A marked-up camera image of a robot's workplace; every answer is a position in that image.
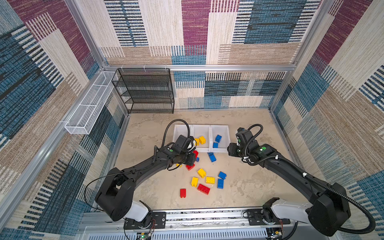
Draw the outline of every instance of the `red wire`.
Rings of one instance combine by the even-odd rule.
[[[281,224],[281,236],[283,236],[283,221],[280,219],[280,224]]]

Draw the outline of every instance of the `patterned carpet wall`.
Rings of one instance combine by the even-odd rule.
[[[78,0],[109,65],[290,64],[321,0]],[[174,72],[175,108],[268,107],[283,75]]]
[[[79,0],[110,65],[289,64],[321,0]]]
[[[175,109],[266,108],[286,72],[171,72]]]
[[[384,239],[384,1],[336,0],[274,114],[309,173],[342,184]],[[364,228],[356,208],[345,224]]]
[[[0,239],[73,239],[84,212],[85,186],[104,176],[124,114],[113,93],[89,135],[67,133],[0,233]],[[87,188],[93,203],[101,181]]]
[[[64,0],[0,0],[0,201],[98,70]]]

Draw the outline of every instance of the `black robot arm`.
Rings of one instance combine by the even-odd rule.
[[[96,194],[95,201],[113,221],[121,219],[129,211],[132,205],[134,190],[143,181],[161,170],[169,169],[173,164],[193,166],[196,158],[193,153],[195,149],[193,148],[194,138],[189,135],[189,127],[184,120],[177,119],[172,121],[167,126],[167,129],[175,121],[183,121],[187,125],[187,137],[180,135],[175,143],[162,146],[160,149],[155,147],[152,157],[133,167],[123,170],[113,168],[108,172]],[[253,135],[250,131],[254,126],[261,128],[256,135]],[[251,166],[260,165],[276,173],[302,193],[313,205],[306,209],[308,219],[314,228],[322,234],[332,236],[337,230],[354,234],[364,234],[375,229],[376,223],[369,211],[353,199],[347,197],[346,191],[341,185],[337,183],[330,185],[325,181],[317,179],[284,158],[281,153],[270,145],[259,145],[256,137],[261,131],[262,126],[260,124],[252,125],[249,129],[239,128],[236,134],[238,142],[230,143],[227,148],[228,154],[242,158],[243,162]],[[272,205],[273,201],[277,200],[277,198],[271,200],[264,206]],[[348,202],[363,211],[369,220],[368,227],[360,230],[341,227],[351,216]],[[276,216],[271,215],[267,217],[273,219]],[[143,220],[143,226],[147,226],[147,223],[148,219]]]
[[[133,192],[145,180],[155,173],[173,164],[192,166],[195,154],[187,151],[191,138],[180,135],[171,147],[164,146],[155,150],[155,154],[139,164],[119,170],[111,169],[96,194],[95,201],[111,217],[118,221],[129,211],[132,204]]]
[[[259,126],[260,131],[253,135],[250,128]],[[375,220],[362,205],[347,197],[346,191],[338,183],[333,185],[306,173],[300,167],[282,156],[268,144],[259,145],[256,136],[263,127],[255,124],[249,129],[239,128],[236,133],[237,143],[230,143],[228,154],[242,158],[251,166],[260,165],[276,173],[286,180],[313,205],[306,209],[308,220],[312,226],[326,236],[332,236],[337,230],[365,234],[375,229]],[[361,230],[342,228],[344,222],[351,216],[348,202],[362,210],[369,220],[369,226]]]

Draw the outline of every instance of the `white wire mesh basket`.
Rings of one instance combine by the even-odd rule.
[[[113,89],[115,72],[104,71],[92,84],[81,103],[65,124],[70,134],[89,134]]]

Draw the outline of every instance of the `lego brick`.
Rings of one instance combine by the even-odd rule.
[[[205,182],[209,184],[215,184],[215,178],[214,177],[206,177]]]
[[[199,179],[197,177],[193,177],[192,182],[191,182],[192,187],[197,187],[198,181],[199,181]]]
[[[185,188],[180,189],[180,197],[186,197],[187,196],[187,190]]]
[[[202,168],[200,168],[199,171],[197,171],[197,173],[201,178],[204,178],[207,175],[207,173]]]
[[[204,186],[203,184],[199,184],[199,186],[197,187],[197,190],[208,195],[209,190],[211,190],[211,189],[209,187]]]
[[[220,173],[218,174],[218,177],[221,179],[225,179],[227,177],[227,175],[220,171]]]
[[[215,138],[215,142],[220,142],[220,141],[221,141],[221,136],[217,135],[216,138]]]
[[[203,136],[199,137],[199,141],[201,144],[204,144],[205,143],[205,137],[203,137]]]
[[[224,180],[219,178],[217,179],[217,188],[223,189],[224,188]]]
[[[191,170],[192,168],[195,167],[195,164],[193,164],[193,166],[188,166],[188,165],[186,165],[185,167],[186,167],[186,168],[188,169],[188,171],[189,171],[189,170]]]
[[[213,152],[208,152],[208,156],[209,156],[209,159],[211,160],[211,162],[215,162],[216,161],[216,157],[215,157]]]
[[[199,154],[199,152],[198,151],[193,151],[193,153],[195,154],[195,156],[197,157],[197,155]]]

